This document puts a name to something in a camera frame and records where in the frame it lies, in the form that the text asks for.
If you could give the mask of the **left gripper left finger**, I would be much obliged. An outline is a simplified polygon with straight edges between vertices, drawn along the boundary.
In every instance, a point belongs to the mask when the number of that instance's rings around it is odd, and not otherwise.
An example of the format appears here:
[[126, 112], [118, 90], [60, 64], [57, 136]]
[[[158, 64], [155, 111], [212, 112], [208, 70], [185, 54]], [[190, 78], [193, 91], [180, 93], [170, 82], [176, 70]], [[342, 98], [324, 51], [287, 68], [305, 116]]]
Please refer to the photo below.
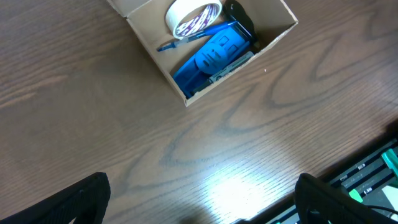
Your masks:
[[101, 224], [110, 195], [108, 176], [104, 172], [96, 172], [43, 201], [1, 220], [1, 224]]

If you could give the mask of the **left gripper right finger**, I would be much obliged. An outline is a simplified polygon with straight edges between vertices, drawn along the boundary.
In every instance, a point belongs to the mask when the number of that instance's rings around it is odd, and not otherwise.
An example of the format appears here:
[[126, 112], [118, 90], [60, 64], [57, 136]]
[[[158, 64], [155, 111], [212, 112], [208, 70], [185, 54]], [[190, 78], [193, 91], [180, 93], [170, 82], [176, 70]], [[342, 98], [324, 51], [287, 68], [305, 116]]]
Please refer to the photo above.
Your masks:
[[397, 223], [307, 173], [298, 178], [294, 202], [302, 223]]

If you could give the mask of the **blue plastic rectangular block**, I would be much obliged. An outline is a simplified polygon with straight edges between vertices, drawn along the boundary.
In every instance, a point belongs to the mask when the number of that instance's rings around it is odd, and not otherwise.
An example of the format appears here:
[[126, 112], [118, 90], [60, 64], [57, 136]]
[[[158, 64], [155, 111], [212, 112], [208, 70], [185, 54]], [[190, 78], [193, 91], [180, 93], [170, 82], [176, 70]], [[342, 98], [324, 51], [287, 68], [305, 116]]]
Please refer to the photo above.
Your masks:
[[219, 31], [176, 71], [174, 80], [186, 98], [191, 98], [196, 88], [235, 61], [249, 45], [235, 26]]

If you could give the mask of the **cardboard box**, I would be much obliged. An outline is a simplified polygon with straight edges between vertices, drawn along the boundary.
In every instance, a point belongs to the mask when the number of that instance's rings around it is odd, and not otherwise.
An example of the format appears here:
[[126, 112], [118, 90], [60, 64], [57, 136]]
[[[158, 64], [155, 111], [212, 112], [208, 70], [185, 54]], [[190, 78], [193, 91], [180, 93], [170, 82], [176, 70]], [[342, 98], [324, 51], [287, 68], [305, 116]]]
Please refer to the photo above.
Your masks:
[[[179, 45], [174, 49], [167, 49], [165, 51], [158, 52], [157, 49], [159, 47], [176, 40], [181, 40], [173, 36], [165, 21], [165, 15], [169, 10], [169, 7], [174, 2], [174, 0], [150, 0], [145, 3], [141, 3], [124, 0], [110, 1], [110, 5], [128, 21], [143, 46], [159, 67], [160, 71], [183, 98], [186, 106], [189, 106], [221, 82], [225, 81], [228, 77], [244, 68], [256, 57], [267, 52], [299, 22], [283, 0], [237, 1], [243, 6], [244, 10], [254, 23], [254, 28], [261, 45], [260, 49], [256, 50], [250, 44], [249, 47], [242, 52], [240, 56], [238, 56], [238, 58], [240, 58], [249, 51], [254, 53], [254, 56], [245, 64], [241, 65], [235, 71], [227, 74], [227, 76], [217, 82], [211, 84], [204, 90], [192, 95], [191, 98], [186, 98], [184, 93], [176, 84], [174, 74], [194, 53], [205, 45], [213, 35]], [[223, 19], [221, 11], [217, 20], [210, 26], [218, 25], [223, 22], [227, 21]]]

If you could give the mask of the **blue ballpoint pen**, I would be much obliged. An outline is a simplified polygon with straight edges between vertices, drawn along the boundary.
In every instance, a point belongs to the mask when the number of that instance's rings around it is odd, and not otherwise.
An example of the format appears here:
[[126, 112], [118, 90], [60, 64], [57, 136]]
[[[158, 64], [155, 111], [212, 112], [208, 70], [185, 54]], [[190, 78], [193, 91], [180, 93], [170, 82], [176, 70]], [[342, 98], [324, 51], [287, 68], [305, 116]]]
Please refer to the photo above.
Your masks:
[[157, 49], [157, 51], [162, 52], [167, 49], [174, 49], [174, 48], [177, 48], [179, 45], [193, 42], [194, 40], [201, 39], [202, 37], [215, 35], [222, 30], [225, 30], [227, 28], [230, 28], [230, 27], [236, 25], [237, 23], [238, 23], [238, 21], [231, 21], [231, 22], [223, 22], [218, 25], [210, 26], [210, 27], [203, 29], [195, 34], [189, 35], [188, 37], [184, 37], [181, 40], [176, 40], [176, 41], [170, 42], [168, 44], [165, 44], [164, 46], [159, 47]]

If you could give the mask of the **black teardrop shaped object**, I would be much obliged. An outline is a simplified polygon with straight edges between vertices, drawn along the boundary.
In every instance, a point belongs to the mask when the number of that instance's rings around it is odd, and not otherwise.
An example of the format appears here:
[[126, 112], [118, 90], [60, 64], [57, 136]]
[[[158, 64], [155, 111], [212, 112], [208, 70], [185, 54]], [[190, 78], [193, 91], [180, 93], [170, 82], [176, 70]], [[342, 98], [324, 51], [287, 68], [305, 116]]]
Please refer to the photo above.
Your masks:
[[249, 41], [254, 49], [260, 49], [260, 43], [256, 34], [254, 23], [248, 16], [243, 6], [236, 0], [226, 0], [223, 4], [222, 16], [225, 21], [236, 22], [234, 30], [246, 41]]

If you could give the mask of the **white masking tape roll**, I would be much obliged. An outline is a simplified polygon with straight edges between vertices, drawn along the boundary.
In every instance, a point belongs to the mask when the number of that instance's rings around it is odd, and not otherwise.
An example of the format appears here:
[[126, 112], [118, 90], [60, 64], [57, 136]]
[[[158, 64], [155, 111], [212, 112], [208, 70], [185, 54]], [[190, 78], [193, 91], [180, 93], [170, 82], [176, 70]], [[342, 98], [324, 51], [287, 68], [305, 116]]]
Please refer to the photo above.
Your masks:
[[222, 8], [219, 0], [176, 0], [169, 7], [165, 21], [173, 36], [183, 39], [214, 23]]

